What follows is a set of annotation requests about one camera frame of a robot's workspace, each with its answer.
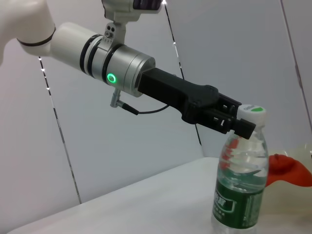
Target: black ring band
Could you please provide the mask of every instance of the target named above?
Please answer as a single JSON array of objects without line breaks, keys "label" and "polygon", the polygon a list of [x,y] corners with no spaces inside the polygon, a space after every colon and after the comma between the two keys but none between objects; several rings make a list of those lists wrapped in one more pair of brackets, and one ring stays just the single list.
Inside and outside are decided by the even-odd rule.
[{"label": "black ring band", "polygon": [[90,54],[89,54],[89,57],[88,57],[88,63],[87,63],[87,71],[89,73],[90,76],[93,76],[92,74],[92,62],[93,62],[93,58],[94,58],[94,55],[96,54],[96,51],[98,50],[98,45],[101,43],[101,40],[98,40],[97,43],[94,44],[94,46],[92,47],[91,51],[90,51]]},{"label": "black ring band", "polygon": [[102,79],[103,81],[107,84],[107,76],[106,76],[106,72],[107,72],[107,67],[109,64],[109,61],[111,60],[113,54],[115,53],[115,51],[122,47],[124,44],[117,44],[115,45],[112,49],[110,49],[110,51],[107,52],[104,64],[103,64],[103,68],[102,68]]},{"label": "black ring band", "polygon": [[87,50],[90,46],[90,44],[100,36],[100,34],[95,34],[93,35],[92,37],[90,37],[87,42],[85,43],[82,51],[81,51],[81,54],[80,54],[80,69],[82,70],[82,72],[86,73],[86,71],[84,70],[84,59],[86,57],[86,53],[87,53]]},{"label": "black ring band", "polygon": [[54,28],[54,31],[53,31],[53,34],[51,36],[49,36],[49,38],[47,38],[46,40],[43,40],[43,41],[40,41],[40,42],[36,42],[36,43],[25,43],[25,42],[22,42],[18,39],[19,43],[22,44],[22,45],[25,45],[25,46],[29,46],[29,47],[35,47],[35,46],[40,46],[40,45],[44,45],[46,43],[48,43],[50,40],[52,40],[52,37],[55,33],[57,28]]}]

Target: status light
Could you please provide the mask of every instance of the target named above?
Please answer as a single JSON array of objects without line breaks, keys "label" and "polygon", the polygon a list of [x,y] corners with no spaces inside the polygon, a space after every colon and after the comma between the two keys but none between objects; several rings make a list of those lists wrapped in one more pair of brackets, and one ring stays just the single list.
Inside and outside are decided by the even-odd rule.
[{"label": "status light", "polygon": [[115,75],[112,74],[112,73],[110,73],[110,74],[107,75],[107,79],[108,79],[108,81],[111,82],[111,83],[116,83],[116,77],[115,77]]}]

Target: end effector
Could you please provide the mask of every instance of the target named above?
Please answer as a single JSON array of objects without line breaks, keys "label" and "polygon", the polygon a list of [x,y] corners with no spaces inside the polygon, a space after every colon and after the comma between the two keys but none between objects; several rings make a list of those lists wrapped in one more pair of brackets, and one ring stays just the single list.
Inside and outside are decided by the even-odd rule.
[{"label": "end effector", "polygon": [[255,124],[236,119],[240,102],[218,92],[210,85],[196,85],[172,74],[154,68],[143,72],[138,91],[170,105],[190,124],[200,124],[226,134],[249,139]]}]

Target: cable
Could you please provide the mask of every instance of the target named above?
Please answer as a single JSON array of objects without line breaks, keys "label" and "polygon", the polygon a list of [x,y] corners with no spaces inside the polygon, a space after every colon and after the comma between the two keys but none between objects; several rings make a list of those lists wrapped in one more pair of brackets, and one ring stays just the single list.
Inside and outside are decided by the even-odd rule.
[{"label": "cable", "polygon": [[157,113],[157,112],[161,112],[161,111],[167,109],[168,107],[169,107],[169,105],[166,105],[166,106],[164,106],[163,108],[160,108],[159,110],[155,110],[155,111],[146,111],[146,112],[139,112],[138,114],[139,114],[139,115],[154,114],[154,113]]}]

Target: white wall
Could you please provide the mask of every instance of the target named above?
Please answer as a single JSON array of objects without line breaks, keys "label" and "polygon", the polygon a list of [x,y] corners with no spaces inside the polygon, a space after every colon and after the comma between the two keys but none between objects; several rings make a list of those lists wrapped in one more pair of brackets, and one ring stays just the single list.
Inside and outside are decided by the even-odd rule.
[{"label": "white wall", "polygon": [[[168,11],[185,79],[209,84],[268,110],[270,149],[311,142],[279,0],[169,0]],[[199,126],[206,156],[226,137]]]},{"label": "white wall", "polygon": [[293,49],[310,116],[312,116],[312,1],[283,0]]},{"label": "white wall", "polygon": [[0,67],[0,234],[78,205],[37,57],[17,40]]},{"label": "white wall", "polygon": [[[103,33],[100,0],[49,0],[56,26],[71,21]],[[165,12],[127,25],[126,44],[155,57],[157,67],[181,76]],[[203,157],[195,127],[175,109],[134,116],[110,107],[114,89],[50,58],[43,58],[82,202]],[[140,111],[164,104],[122,94]]]}]

